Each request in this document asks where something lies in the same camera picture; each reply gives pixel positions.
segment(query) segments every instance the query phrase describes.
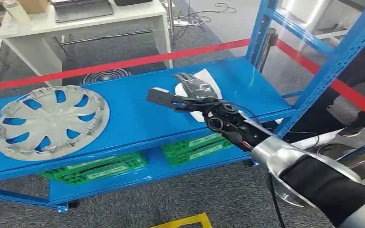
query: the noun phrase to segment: black robot arm segment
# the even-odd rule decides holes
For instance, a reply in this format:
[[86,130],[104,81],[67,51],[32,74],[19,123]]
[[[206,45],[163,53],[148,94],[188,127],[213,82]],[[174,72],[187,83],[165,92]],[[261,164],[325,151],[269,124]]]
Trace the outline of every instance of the black robot arm segment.
[[365,227],[365,222],[358,226],[344,223],[365,205],[365,185],[311,156],[297,160],[279,177],[319,208],[335,227]]

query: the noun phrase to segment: green plastic crate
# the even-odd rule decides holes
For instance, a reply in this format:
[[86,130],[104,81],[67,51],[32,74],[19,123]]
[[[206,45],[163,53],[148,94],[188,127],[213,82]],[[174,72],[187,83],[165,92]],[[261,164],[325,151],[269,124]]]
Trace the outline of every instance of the green plastic crate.
[[68,173],[67,175],[63,175],[53,179],[71,186],[75,186],[99,178],[121,174],[147,165],[147,162],[144,159],[143,155],[139,152],[114,157],[115,158],[108,160],[111,161],[110,163],[100,163],[100,165],[95,165],[94,167],[90,167],[88,169]]
[[201,145],[190,150],[166,150],[162,147],[162,150],[172,167],[176,167],[185,164],[191,160],[201,158],[208,154],[227,149],[233,144],[228,140],[221,138],[217,142],[211,142],[209,144]]
[[212,142],[220,141],[222,139],[224,139],[223,136],[215,133],[215,134],[210,134],[208,136],[197,138],[197,139],[185,140],[185,141],[181,141],[181,142],[164,145],[164,146],[162,146],[162,150],[163,151],[173,151],[173,152],[187,151],[187,150],[192,150],[194,148],[197,148],[197,147],[200,147],[203,145],[210,144]]
[[43,177],[49,178],[49,179],[55,179],[55,178],[69,175],[69,174],[79,172],[82,170],[91,169],[91,168],[94,168],[99,165],[108,164],[108,163],[115,161],[116,159],[117,159],[117,156],[111,156],[108,158],[102,158],[102,159],[98,159],[95,161],[89,161],[89,162],[84,162],[81,164],[69,165],[66,167],[58,168],[58,169],[48,170],[48,171],[40,173],[40,175]]

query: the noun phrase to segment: white table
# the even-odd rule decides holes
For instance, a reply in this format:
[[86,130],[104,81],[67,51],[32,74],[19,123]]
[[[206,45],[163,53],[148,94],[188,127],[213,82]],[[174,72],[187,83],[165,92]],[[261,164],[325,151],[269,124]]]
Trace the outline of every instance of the white table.
[[[104,30],[113,23],[136,24],[139,20],[149,21],[154,32],[154,40],[159,53],[170,53],[170,36],[166,10],[159,0],[131,6],[116,6],[109,1],[114,15],[86,19],[68,23],[55,22],[55,9],[49,5],[45,14],[30,15],[31,25],[22,26],[8,13],[2,20],[0,38],[5,42],[38,76],[61,72],[62,63],[47,44],[47,38],[72,34],[75,31],[99,29]],[[173,67],[171,60],[165,62],[168,68]],[[50,82],[49,86],[58,86],[60,81]]]

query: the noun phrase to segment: table leg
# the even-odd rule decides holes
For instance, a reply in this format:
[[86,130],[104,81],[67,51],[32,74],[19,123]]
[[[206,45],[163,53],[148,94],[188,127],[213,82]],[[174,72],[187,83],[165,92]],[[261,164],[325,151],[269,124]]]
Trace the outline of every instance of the table leg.
[[[157,50],[160,54],[170,53],[170,33],[167,23],[167,16],[162,15],[158,17],[153,17],[152,25],[154,29],[153,37],[154,41],[156,42]],[[172,60],[167,60],[164,62],[164,64],[166,64],[167,68],[173,67]]]
[[[44,39],[44,34],[3,39],[36,75],[62,71],[62,62]],[[61,86],[62,80],[46,82],[48,86]]]

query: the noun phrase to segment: black device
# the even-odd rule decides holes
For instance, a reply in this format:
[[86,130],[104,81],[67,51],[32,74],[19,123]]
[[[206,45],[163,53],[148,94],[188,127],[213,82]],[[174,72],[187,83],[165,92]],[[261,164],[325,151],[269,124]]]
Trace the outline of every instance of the black device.
[[145,2],[151,2],[153,0],[114,0],[117,6],[129,6]]

